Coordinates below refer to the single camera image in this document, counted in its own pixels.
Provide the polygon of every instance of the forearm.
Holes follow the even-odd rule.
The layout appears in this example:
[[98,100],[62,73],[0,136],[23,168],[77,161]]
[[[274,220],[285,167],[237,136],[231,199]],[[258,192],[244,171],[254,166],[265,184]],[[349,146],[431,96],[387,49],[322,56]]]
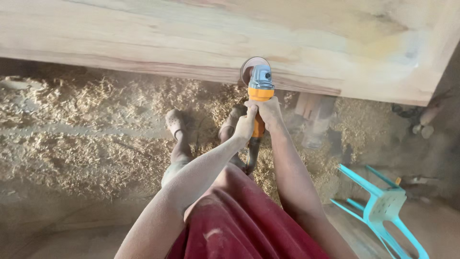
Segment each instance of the forearm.
[[325,217],[321,201],[283,122],[271,132],[276,186],[283,208],[295,214]]
[[211,186],[230,158],[245,143],[244,139],[232,137],[188,163],[163,188],[168,193],[168,202],[185,211]]
[[272,132],[276,186],[283,209],[331,258],[356,259],[353,250],[326,218],[315,186],[288,130],[280,123]]
[[184,228],[184,212],[211,186],[245,141],[230,138],[188,163],[146,206],[116,258],[164,258]]

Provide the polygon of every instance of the left hand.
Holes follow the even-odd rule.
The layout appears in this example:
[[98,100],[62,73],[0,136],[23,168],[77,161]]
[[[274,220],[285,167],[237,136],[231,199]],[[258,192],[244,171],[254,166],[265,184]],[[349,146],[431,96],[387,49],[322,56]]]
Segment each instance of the left hand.
[[245,143],[251,138],[254,131],[254,119],[256,118],[257,109],[257,105],[252,105],[247,109],[247,115],[240,117],[232,137],[242,139]]

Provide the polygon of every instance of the red cloth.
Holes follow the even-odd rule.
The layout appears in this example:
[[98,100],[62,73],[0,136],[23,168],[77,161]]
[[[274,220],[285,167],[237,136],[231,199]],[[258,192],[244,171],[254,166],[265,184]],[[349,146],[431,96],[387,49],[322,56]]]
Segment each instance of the red cloth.
[[176,258],[328,258],[254,181],[229,164],[191,209]]

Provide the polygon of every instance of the angle grinder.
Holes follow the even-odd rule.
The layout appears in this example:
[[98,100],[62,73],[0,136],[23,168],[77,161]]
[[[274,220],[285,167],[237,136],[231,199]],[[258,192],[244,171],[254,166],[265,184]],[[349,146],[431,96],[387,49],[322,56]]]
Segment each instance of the angle grinder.
[[[267,101],[274,92],[271,82],[271,68],[268,61],[261,57],[253,57],[244,62],[240,70],[240,79],[247,86],[250,100]],[[246,161],[246,173],[249,175],[256,167],[260,142],[265,132],[265,123],[259,112],[254,120],[254,132],[249,139],[249,154]]]

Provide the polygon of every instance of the sandal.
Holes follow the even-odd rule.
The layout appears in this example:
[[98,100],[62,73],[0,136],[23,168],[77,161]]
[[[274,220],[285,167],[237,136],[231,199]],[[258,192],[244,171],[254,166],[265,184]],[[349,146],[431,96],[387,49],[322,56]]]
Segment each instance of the sandal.
[[217,134],[217,137],[219,138],[219,140],[221,140],[220,134],[227,127],[232,127],[231,135],[233,135],[233,133],[235,132],[236,124],[238,124],[238,120],[240,119],[241,116],[246,115],[244,108],[245,107],[242,105],[236,105],[233,107],[229,116],[227,117],[227,120],[224,122],[224,124],[222,124],[222,126],[219,129],[219,132]]
[[172,109],[166,114],[166,125],[176,140],[176,133],[179,130],[181,130],[183,133],[186,132],[186,127],[184,120],[182,119],[181,111],[178,109]]

